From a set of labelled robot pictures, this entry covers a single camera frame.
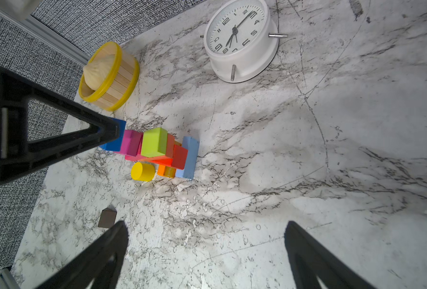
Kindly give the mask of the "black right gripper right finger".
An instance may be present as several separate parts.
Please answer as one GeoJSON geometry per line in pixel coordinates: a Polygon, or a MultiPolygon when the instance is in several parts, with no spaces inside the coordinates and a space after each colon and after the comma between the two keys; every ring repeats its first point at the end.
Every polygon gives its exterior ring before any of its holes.
{"type": "Polygon", "coordinates": [[[320,282],[328,289],[373,288],[296,222],[288,222],[284,240],[296,288],[320,289],[320,282]]]}

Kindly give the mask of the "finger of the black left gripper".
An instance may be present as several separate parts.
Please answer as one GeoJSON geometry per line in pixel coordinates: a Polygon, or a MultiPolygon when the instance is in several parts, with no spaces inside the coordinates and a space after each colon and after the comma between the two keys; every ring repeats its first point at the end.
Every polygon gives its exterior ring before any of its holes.
{"type": "Polygon", "coordinates": [[[0,66],[0,185],[118,138],[118,123],[0,66]],[[28,140],[28,103],[35,99],[88,123],[88,128],[28,140]]]}

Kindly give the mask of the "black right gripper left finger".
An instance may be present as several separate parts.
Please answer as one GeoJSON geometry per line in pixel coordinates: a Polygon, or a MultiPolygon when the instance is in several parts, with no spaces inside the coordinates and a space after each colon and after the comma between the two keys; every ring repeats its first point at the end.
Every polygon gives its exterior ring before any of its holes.
{"type": "Polygon", "coordinates": [[[114,289],[119,280],[129,232],[125,222],[119,221],[100,238],[39,285],[40,289],[114,289]]]}

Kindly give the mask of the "yellow wood cylinder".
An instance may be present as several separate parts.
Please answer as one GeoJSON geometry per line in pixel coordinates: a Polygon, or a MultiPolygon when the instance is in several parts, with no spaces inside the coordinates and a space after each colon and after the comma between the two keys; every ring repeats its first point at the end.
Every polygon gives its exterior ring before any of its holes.
{"type": "Polygon", "coordinates": [[[131,168],[131,178],[135,181],[152,181],[156,174],[156,169],[149,163],[137,162],[131,168]]]}

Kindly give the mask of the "dark blue wood cube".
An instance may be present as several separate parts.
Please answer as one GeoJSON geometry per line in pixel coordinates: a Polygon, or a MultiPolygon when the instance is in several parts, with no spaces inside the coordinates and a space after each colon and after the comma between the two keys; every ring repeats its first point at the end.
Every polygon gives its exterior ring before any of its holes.
{"type": "Polygon", "coordinates": [[[118,127],[119,127],[118,138],[112,142],[108,142],[106,144],[100,145],[100,148],[106,151],[119,152],[122,146],[122,140],[124,137],[126,121],[115,119],[115,118],[111,118],[111,119],[118,123],[118,127]]]}

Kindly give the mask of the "orange wood bar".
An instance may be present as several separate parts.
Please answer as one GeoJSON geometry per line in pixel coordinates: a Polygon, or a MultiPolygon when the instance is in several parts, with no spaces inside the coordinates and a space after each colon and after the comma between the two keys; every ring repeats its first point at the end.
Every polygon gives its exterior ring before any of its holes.
{"type": "Polygon", "coordinates": [[[174,178],[176,175],[176,170],[177,170],[176,168],[168,167],[160,164],[157,170],[157,175],[165,178],[174,178]]]}

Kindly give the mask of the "orange-red wood block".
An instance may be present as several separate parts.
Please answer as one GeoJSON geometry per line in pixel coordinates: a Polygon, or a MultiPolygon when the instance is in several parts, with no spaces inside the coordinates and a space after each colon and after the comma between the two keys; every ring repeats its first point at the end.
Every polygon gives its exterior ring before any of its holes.
{"type": "Polygon", "coordinates": [[[162,156],[143,158],[141,161],[146,161],[155,164],[167,165],[172,163],[174,156],[174,146],[181,146],[182,144],[176,141],[176,138],[172,134],[168,134],[166,142],[166,151],[162,156]]]}

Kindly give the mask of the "magenta wood cube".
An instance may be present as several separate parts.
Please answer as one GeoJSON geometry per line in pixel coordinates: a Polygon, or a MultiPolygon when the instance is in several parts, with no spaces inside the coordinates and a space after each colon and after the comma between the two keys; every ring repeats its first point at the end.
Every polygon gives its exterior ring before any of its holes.
{"type": "Polygon", "coordinates": [[[128,161],[135,161],[135,162],[146,159],[146,157],[141,154],[141,150],[142,150],[142,142],[138,145],[136,155],[135,156],[126,155],[125,159],[128,161]]]}
{"type": "Polygon", "coordinates": [[[125,130],[122,138],[121,148],[118,154],[135,157],[138,155],[139,148],[143,139],[143,132],[134,130],[125,130]]]}

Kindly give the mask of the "lime green wood cube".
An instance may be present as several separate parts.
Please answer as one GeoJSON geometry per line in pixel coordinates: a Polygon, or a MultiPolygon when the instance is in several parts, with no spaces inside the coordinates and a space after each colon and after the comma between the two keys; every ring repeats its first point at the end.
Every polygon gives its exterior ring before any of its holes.
{"type": "Polygon", "coordinates": [[[165,154],[168,132],[163,128],[154,128],[143,134],[141,154],[147,158],[165,154]]]}

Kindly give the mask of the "red wood block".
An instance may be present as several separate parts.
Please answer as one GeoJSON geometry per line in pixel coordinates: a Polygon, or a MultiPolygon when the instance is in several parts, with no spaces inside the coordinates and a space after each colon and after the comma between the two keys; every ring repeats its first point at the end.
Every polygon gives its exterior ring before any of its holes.
{"type": "Polygon", "coordinates": [[[186,165],[186,159],[188,156],[188,150],[182,146],[174,145],[174,152],[171,167],[177,170],[184,170],[186,165]]]}

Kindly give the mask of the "light blue wood block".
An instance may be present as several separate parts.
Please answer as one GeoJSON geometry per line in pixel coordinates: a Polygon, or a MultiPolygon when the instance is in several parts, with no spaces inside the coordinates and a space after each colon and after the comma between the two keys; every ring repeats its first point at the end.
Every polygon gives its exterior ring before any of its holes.
{"type": "Polygon", "coordinates": [[[183,137],[182,147],[188,150],[185,167],[183,170],[177,170],[177,178],[193,179],[195,173],[195,166],[197,163],[197,156],[200,147],[200,142],[190,136],[183,137]]]}

